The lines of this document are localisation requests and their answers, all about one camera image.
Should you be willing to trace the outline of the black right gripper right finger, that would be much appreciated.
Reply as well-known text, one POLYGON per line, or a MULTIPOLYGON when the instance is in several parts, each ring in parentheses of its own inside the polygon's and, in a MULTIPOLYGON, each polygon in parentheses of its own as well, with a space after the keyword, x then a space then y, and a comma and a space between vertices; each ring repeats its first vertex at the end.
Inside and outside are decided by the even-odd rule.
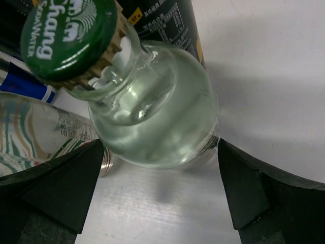
POLYGON ((324 184, 218 144, 220 174, 241 243, 324 243, 324 184))

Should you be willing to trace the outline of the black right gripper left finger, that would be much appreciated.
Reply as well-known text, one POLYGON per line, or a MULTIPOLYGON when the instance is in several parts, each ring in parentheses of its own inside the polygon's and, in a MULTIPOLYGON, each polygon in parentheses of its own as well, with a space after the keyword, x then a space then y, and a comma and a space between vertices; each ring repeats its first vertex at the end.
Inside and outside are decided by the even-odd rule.
POLYGON ((100 140, 1 177, 1 243, 74 243, 104 156, 100 140))

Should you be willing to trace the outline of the clear Chang soda bottle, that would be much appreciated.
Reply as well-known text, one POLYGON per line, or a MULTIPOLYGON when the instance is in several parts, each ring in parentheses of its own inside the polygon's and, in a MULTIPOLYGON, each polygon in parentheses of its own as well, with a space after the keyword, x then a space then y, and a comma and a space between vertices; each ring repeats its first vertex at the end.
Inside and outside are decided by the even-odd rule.
POLYGON ((85 117, 37 99, 1 93, 1 176, 58 158, 98 138, 85 117))
POLYGON ((125 161, 174 168, 217 147, 205 69, 177 46, 140 41, 117 1, 39 1, 21 55, 43 83, 88 102, 101 141, 125 161))

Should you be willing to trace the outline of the blue silver energy can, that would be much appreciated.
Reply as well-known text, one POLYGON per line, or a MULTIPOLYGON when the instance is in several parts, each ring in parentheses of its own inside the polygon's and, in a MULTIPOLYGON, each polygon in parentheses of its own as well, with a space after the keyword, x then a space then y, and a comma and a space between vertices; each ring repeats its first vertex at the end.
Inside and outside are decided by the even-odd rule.
POLYGON ((29 72, 1 58, 1 91, 41 100, 51 104, 56 90, 41 83, 29 72))

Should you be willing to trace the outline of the black yellow can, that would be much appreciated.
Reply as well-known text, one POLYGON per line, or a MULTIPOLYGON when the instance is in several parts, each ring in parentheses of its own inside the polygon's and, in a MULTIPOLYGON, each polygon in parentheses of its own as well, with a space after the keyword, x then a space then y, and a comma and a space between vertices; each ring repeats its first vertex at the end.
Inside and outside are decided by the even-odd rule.
POLYGON ((135 58, 164 67, 177 63, 175 51, 186 63, 205 61, 191 1, 118 1, 128 20, 126 47, 135 58))

